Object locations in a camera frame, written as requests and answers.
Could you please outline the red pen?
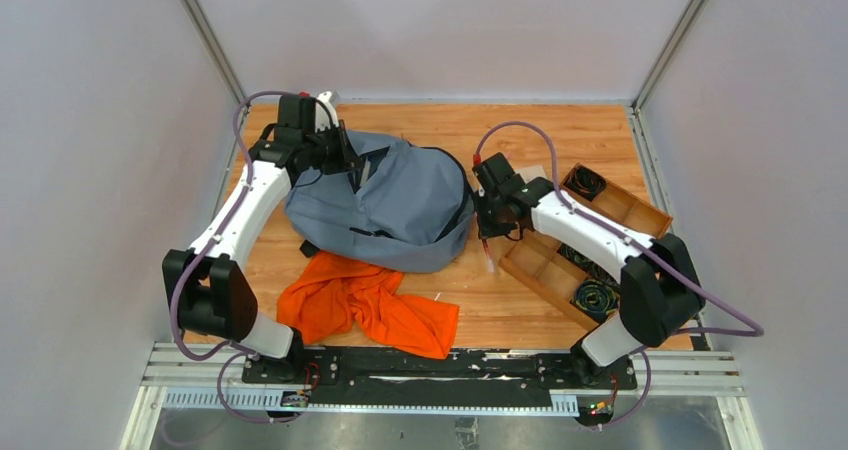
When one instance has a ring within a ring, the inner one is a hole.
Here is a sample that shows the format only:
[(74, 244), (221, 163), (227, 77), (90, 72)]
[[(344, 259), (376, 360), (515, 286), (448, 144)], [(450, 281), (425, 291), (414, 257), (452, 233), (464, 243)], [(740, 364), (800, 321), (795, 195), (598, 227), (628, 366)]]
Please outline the red pen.
[(496, 263), (493, 259), (491, 248), (487, 239), (481, 239), (481, 246), (483, 249), (483, 255), (485, 257), (486, 268), (489, 273), (494, 274), (496, 272)]

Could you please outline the beige wallet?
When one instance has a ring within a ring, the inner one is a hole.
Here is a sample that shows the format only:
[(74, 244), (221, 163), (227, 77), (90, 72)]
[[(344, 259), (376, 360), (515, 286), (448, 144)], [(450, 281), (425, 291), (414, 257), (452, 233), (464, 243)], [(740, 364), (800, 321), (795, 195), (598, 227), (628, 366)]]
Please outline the beige wallet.
[(547, 172), (539, 164), (517, 168), (515, 172), (522, 177), (525, 183), (529, 183), (536, 178), (548, 180)]

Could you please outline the blue grey backpack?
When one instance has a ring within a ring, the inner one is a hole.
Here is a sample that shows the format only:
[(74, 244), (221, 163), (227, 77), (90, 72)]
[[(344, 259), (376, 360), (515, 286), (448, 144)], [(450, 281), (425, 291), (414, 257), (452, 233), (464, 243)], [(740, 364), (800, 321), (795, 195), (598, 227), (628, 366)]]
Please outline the blue grey backpack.
[(438, 147), (352, 131), (361, 172), (319, 176), (287, 195), (292, 228), (317, 249), (407, 273), (443, 270), (465, 249), (474, 217), (462, 164)]

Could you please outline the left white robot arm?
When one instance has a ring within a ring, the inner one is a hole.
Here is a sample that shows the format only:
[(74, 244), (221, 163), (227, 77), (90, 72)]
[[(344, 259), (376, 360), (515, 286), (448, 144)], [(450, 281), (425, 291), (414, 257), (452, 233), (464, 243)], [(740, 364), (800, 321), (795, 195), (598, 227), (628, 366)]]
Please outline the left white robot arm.
[(244, 166), (230, 196), (211, 223), (185, 250), (170, 250), (162, 262), (169, 324), (174, 341), (189, 359), (204, 361), (184, 341), (186, 332), (220, 338), (217, 350), (237, 348), (253, 358), (268, 357), (268, 370), (283, 383), (298, 381), (306, 370), (298, 332), (263, 314), (245, 270), (259, 234), (275, 208), (307, 170), (321, 175), (353, 171), (362, 165), (334, 91), (316, 96), (271, 90), (278, 116), (247, 146), (241, 120), (256, 94), (246, 97), (232, 117), (235, 143)]

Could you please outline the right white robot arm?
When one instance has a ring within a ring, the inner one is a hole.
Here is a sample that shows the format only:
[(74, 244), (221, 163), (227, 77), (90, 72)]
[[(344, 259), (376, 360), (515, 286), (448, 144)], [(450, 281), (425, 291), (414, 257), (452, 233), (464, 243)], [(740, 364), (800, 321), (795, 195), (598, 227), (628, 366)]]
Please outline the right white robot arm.
[(695, 290), (697, 275), (680, 238), (656, 238), (618, 224), (545, 177), (525, 181), (501, 153), (477, 160), (473, 174), (481, 187), (475, 208), (483, 237), (531, 229), (572, 247), (618, 283), (617, 313), (572, 348), (571, 373), (580, 385), (598, 386), (614, 362), (661, 346), (703, 309), (705, 299)]

